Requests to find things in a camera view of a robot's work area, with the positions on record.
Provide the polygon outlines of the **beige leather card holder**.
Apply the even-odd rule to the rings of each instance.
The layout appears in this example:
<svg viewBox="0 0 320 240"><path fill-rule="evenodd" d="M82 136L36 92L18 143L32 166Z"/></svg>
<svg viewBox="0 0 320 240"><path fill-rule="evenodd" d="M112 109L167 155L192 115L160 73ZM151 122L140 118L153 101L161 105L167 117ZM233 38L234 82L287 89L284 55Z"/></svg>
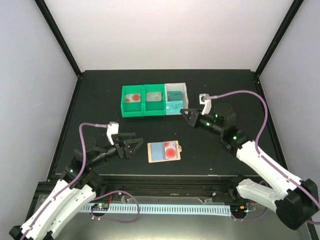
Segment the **beige leather card holder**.
<svg viewBox="0 0 320 240"><path fill-rule="evenodd" d="M178 158L177 159L166 159L165 157L165 148L164 142L150 142L147 144L147 154L148 154L148 162L151 163L161 163L161 162L172 162L179 161L181 159L182 147L179 145L177 140L177 150L178 150Z"/></svg>

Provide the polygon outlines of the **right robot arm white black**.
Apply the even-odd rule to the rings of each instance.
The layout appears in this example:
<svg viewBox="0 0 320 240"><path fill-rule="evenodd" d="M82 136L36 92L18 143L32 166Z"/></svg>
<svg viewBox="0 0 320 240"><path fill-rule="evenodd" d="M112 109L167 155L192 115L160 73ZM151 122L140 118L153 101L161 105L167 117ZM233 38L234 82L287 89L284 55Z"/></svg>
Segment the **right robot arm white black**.
<svg viewBox="0 0 320 240"><path fill-rule="evenodd" d="M181 109L188 125L216 134L221 145L238 160L252 168L268 184L264 186L238 177L228 187L228 198L234 202L253 200L276 213L292 230L309 221L320 209L318 187L311 180L302 180L284 169L261 150L254 140L236 126L236 114L227 103L214 107L214 115L198 109Z"/></svg>

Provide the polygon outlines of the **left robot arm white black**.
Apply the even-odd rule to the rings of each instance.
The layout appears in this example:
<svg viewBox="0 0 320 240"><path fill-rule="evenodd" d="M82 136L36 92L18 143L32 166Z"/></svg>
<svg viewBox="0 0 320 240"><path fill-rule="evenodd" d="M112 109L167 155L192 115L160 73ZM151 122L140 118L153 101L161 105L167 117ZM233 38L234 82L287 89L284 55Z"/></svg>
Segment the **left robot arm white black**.
<svg viewBox="0 0 320 240"><path fill-rule="evenodd" d="M108 192L102 176L94 169L112 159L131 159L144 140L135 133L111 135L112 143L99 145L93 137L81 137L74 157L37 211L22 225L13 226L14 240L54 240L77 212Z"/></svg>

